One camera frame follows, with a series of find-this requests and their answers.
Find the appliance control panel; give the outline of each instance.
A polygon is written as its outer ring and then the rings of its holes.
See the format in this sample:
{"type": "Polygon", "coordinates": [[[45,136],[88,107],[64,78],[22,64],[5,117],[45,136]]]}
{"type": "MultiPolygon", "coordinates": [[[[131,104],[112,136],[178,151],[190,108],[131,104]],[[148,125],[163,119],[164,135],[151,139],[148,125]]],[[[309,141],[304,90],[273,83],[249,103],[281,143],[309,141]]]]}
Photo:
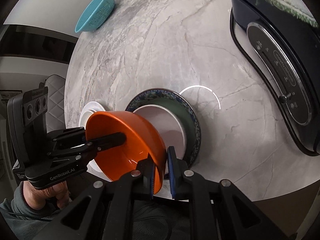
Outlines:
{"type": "Polygon", "coordinates": [[[287,105],[292,118],[298,124],[307,125],[311,120],[311,105],[294,65],[276,40],[259,23],[250,23],[247,35],[275,79],[281,91],[280,101],[287,105]]]}

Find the metal screw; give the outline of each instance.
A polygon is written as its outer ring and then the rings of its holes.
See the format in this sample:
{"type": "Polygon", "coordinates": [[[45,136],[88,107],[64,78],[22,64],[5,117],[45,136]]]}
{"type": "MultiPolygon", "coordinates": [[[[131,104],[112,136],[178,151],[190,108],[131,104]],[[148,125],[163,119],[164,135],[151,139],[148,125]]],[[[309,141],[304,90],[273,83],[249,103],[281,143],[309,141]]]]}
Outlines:
{"type": "Polygon", "coordinates": [[[222,185],[223,187],[230,187],[230,186],[231,186],[231,181],[228,180],[228,179],[223,179],[223,180],[221,181],[221,185],[222,185]]]}
{"type": "Polygon", "coordinates": [[[93,184],[93,186],[94,186],[95,188],[101,188],[101,187],[103,186],[103,182],[102,182],[101,180],[97,180],[97,181],[93,184]]]}
{"type": "Polygon", "coordinates": [[[138,176],[140,176],[140,175],[141,175],[141,172],[138,171],[138,170],[133,170],[133,171],[131,171],[131,176],[132,176],[132,177],[138,177],[138,176]]]}
{"type": "Polygon", "coordinates": [[[184,173],[183,173],[185,176],[187,176],[187,177],[191,177],[191,176],[193,176],[195,173],[193,172],[193,171],[191,171],[191,170],[186,170],[186,171],[184,171],[184,173]]]}

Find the green and white cloth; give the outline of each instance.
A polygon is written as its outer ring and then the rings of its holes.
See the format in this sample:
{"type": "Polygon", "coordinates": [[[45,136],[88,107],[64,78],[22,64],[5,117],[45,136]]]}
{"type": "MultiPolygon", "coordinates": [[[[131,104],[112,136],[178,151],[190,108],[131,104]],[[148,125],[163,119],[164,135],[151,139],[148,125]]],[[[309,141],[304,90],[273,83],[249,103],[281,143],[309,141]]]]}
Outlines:
{"type": "Polygon", "coordinates": [[[318,27],[318,23],[302,0],[266,0],[282,11],[288,12],[298,19],[318,27]]]}

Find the table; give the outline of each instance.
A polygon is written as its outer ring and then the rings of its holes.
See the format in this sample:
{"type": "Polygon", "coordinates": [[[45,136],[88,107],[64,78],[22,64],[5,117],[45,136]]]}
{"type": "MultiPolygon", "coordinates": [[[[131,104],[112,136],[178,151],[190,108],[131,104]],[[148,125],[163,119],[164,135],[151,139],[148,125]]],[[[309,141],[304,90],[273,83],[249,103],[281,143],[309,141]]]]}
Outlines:
{"type": "MultiPolygon", "coordinates": [[[[124,110],[143,90],[191,87],[182,96],[202,129],[192,170],[230,179],[252,201],[319,180],[320,157],[297,149],[264,83],[234,45],[230,9],[231,0],[121,0],[102,27],[76,44],[65,86],[67,128],[78,126],[89,101],[124,110]]],[[[237,27],[236,35],[263,67],[245,32],[237,27]]],[[[157,195],[171,198],[168,181],[157,195]]]]}

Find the camera lens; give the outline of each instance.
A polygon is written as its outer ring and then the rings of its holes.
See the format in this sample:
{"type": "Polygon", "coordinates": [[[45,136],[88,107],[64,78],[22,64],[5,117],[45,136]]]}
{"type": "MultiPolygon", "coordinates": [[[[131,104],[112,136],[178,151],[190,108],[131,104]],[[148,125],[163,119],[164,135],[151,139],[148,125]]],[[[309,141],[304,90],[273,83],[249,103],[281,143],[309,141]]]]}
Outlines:
{"type": "Polygon", "coordinates": [[[47,105],[47,98],[43,98],[43,101],[42,101],[42,105],[43,105],[43,108],[45,108],[45,106],[47,105]]]}
{"type": "Polygon", "coordinates": [[[36,113],[37,113],[37,114],[39,114],[40,108],[41,108],[41,100],[38,99],[38,100],[36,101],[36,113]]]}
{"type": "Polygon", "coordinates": [[[29,105],[27,108],[27,118],[31,119],[33,113],[32,105],[29,105]]]}

